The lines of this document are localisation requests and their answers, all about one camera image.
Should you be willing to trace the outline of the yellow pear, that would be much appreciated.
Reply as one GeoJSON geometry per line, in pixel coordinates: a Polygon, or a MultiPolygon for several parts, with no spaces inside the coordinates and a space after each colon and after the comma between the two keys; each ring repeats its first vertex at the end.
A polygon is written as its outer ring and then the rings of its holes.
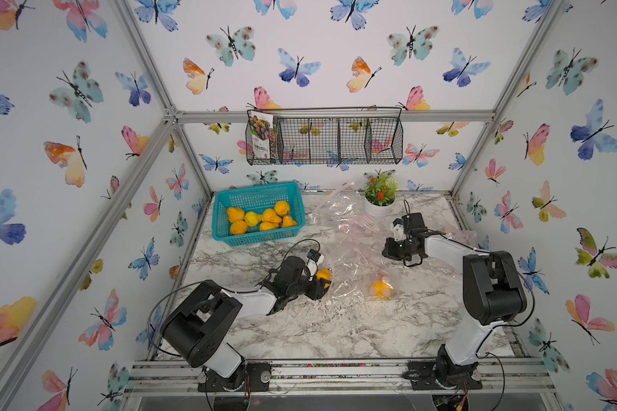
{"type": "Polygon", "coordinates": [[[282,218],[282,227],[283,228],[291,228],[298,226],[298,222],[291,217],[291,215],[285,215],[282,218]]]}
{"type": "Polygon", "coordinates": [[[329,269],[322,269],[316,274],[317,283],[328,289],[332,283],[332,272],[329,269]]]}
{"type": "Polygon", "coordinates": [[[233,236],[241,236],[248,232],[249,226],[244,220],[237,220],[231,224],[230,232],[233,236]]]}
{"type": "Polygon", "coordinates": [[[262,221],[270,224],[281,224],[283,219],[279,217],[274,209],[269,208],[263,212],[262,221]]]}
{"type": "Polygon", "coordinates": [[[390,278],[388,276],[377,277],[376,281],[370,287],[370,294],[377,298],[391,298],[394,294],[394,287],[390,284],[390,278]]]}

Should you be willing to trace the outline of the yellow-green pear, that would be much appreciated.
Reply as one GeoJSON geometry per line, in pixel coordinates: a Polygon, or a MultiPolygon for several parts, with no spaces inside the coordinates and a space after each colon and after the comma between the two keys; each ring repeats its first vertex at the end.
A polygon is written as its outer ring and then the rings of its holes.
{"type": "Polygon", "coordinates": [[[247,212],[244,218],[245,223],[250,228],[259,227],[261,223],[264,222],[264,218],[262,214],[258,214],[256,212],[247,212]]]}

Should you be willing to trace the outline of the orange pear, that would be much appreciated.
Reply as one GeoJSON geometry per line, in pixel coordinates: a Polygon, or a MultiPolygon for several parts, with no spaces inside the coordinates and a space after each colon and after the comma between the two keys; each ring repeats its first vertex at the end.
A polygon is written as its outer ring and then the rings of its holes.
{"type": "Polygon", "coordinates": [[[245,218],[245,211],[241,208],[237,207],[228,207],[226,209],[226,215],[231,224],[234,224],[238,221],[243,221],[245,218]]]}

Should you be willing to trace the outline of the clear zip-top bag with pears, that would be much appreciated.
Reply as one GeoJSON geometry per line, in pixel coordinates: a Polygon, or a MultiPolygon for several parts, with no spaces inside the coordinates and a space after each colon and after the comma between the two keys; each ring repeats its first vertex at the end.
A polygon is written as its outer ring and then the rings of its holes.
{"type": "Polygon", "coordinates": [[[488,236],[480,237],[476,231],[468,231],[464,229],[456,229],[454,226],[448,225],[443,234],[448,240],[455,241],[466,245],[468,248],[476,251],[488,252],[488,236]]]}

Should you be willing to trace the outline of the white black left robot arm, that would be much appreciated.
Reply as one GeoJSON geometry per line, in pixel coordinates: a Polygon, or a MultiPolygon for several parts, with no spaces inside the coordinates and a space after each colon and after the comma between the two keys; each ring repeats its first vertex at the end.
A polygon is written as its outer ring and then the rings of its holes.
{"type": "Polygon", "coordinates": [[[324,260],[315,249],[306,258],[284,258],[270,270],[257,289],[234,291],[212,280],[201,282],[163,321],[161,337],[190,366],[206,366],[217,376],[238,384],[245,359],[225,342],[236,320],[270,316],[305,296],[319,301],[332,284],[331,271],[320,269],[324,260]]]}

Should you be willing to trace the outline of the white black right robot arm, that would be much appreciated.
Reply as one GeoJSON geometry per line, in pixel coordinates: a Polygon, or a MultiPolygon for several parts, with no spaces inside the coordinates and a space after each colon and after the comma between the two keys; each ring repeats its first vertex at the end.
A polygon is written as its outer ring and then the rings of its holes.
{"type": "Polygon", "coordinates": [[[474,248],[433,231],[419,212],[394,219],[382,255],[407,267],[437,259],[462,275],[464,314],[435,359],[435,378],[441,385],[450,387],[470,378],[493,331],[528,307],[523,278],[510,253],[474,248]]]}

